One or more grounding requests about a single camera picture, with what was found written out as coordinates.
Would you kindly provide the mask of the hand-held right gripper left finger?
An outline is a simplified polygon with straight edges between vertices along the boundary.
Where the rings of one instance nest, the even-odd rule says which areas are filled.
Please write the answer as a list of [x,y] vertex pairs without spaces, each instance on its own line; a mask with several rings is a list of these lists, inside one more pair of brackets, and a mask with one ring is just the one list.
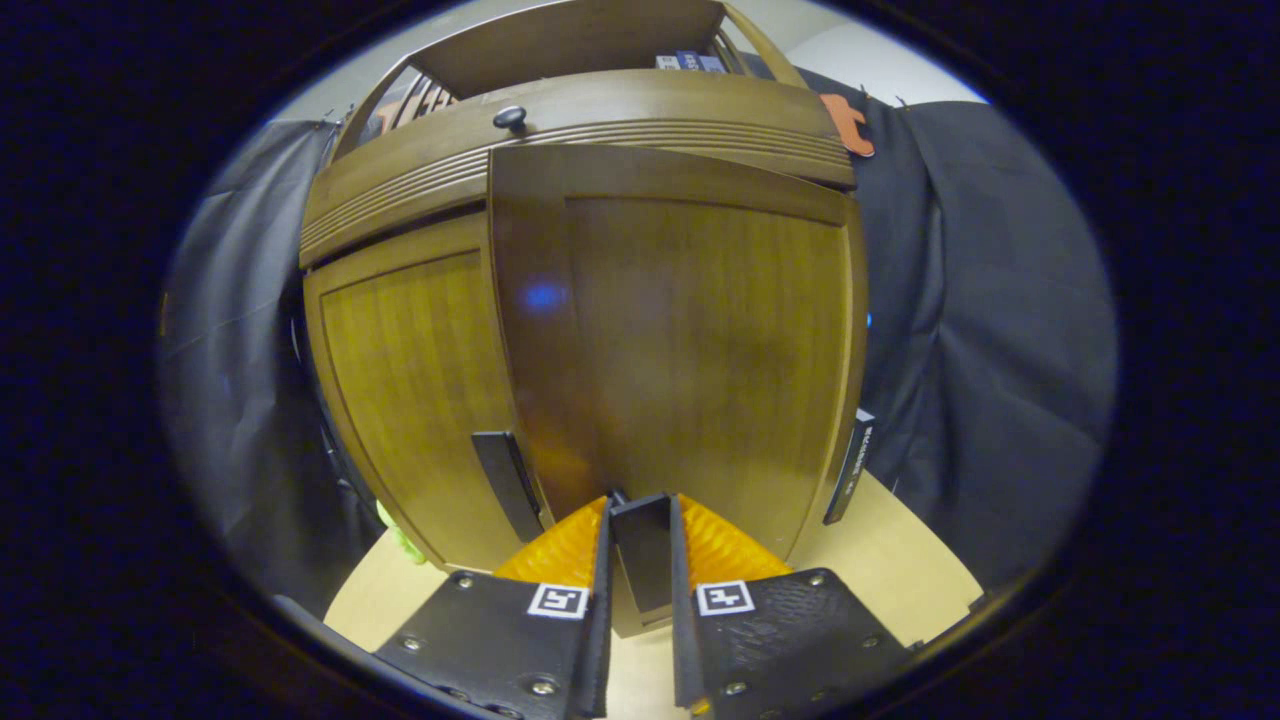
[[612,507],[589,502],[492,574],[449,574],[378,659],[474,720],[600,720]]

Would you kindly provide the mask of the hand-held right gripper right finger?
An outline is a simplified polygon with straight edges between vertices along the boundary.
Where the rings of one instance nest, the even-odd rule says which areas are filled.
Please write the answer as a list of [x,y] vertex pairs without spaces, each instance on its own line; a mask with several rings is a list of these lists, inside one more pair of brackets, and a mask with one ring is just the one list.
[[891,683],[915,647],[828,568],[792,570],[671,495],[675,702],[694,719],[823,719]]

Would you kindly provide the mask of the black door handle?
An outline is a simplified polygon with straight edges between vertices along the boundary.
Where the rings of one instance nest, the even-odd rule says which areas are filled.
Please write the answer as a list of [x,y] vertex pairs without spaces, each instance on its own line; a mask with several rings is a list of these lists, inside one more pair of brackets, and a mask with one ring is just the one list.
[[471,442],[500,510],[522,543],[531,543],[543,532],[532,479],[517,439],[511,432],[476,432]]
[[667,609],[672,597],[669,496],[652,495],[611,510],[621,568],[643,615]]

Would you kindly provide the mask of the wooden double-door shoe cabinet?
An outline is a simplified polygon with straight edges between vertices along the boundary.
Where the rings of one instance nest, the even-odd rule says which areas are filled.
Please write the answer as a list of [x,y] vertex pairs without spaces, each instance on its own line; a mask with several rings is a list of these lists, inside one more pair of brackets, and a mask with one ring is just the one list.
[[[812,90],[769,37],[727,3],[557,0],[484,20],[399,59],[355,109],[349,126],[340,133],[324,168],[342,140],[360,146],[449,105],[540,79],[608,70],[657,69],[655,55],[675,55],[682,50],[718,56],[730,70],[727,76],[769,79]],[[822,96],[820,100],[837,128],[827,101]],[[840,132],[838,137],[846,147]],[[846,150],[851,160],[851,152],[847,147]],[[476,202],[397,227],[315,266],[419,227],[475,211],[488,215],[486,193]],[[301,268],[303,278],[311,268]],[[799,541],[790,560],[780,561],[799,566],[806,548],[832,518],[831,502],[844,480],[847,447],[819,527]],[[544,534],[571,512],[562,519],[552,518],[534,479],[532,483],[541,505]]]

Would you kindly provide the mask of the light green fuzzy item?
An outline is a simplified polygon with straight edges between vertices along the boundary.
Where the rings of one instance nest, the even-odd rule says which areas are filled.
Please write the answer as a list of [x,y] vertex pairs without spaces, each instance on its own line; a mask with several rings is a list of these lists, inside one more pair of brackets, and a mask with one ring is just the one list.
[[396,544],[404,553],[404,556],[415,565],[426,564],[428,559],[425,553],[416,547],[411,538],[408,538],[380,500],[375,502],[375,509],[380,521],[387,528],[387,533],[396,541]]

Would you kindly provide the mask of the wooden drawer front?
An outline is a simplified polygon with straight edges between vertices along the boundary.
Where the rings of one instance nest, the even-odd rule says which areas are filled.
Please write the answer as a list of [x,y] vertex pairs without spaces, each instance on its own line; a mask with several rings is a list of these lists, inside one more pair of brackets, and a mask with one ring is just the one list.
[[[526,132],[493,126],[526,109]],[[353,146],[342,140],[311,186],[300,232],[307,269],[486,193],[493,149],[608,143],[759,167],[840,190],[855,184],[820,96],[744,76],[608,70],[540,79],[471,97]]]

